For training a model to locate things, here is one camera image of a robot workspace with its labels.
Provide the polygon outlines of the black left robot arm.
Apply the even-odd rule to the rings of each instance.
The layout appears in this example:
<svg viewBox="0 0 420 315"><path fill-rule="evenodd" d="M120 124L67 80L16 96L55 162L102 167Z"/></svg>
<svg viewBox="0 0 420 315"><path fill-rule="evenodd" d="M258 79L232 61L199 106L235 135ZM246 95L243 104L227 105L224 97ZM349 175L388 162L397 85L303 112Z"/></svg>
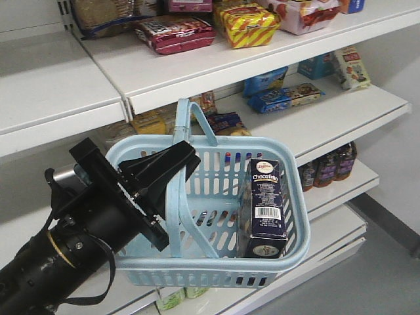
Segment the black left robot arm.
<svg viewBox="0 0 420 315"><path fill-rule="evenodd" d="M74 297L74 291L101 266L116 274L115 255L138 235L157 249L169 245L159 223L165 193L182 169L191 175L200 164L186 141L114 167L89 138L75 145L76 187L45 171L51 213L40 231L1 270L2 314L54 314L62 304L90 306L105 294Z"/></svg>

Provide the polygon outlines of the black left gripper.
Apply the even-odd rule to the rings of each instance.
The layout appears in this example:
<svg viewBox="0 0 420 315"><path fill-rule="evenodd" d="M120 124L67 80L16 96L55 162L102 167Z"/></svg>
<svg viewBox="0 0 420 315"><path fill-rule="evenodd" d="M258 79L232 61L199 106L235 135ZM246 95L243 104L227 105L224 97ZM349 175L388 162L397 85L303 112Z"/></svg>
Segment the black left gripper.
<svg viewBox="0 0 420 315"><path fill-rule="evenodd" d="M178 142L152 155L122 161L116 170L89 138L70 149L73 180L63 182L54 169L45 171L51 188L51 220L47 235L70 263L103 263L142 234L158 250L169 237L158 223L165 218L166 189L186 167L185 180L200 164L196 149Z"/></svg>

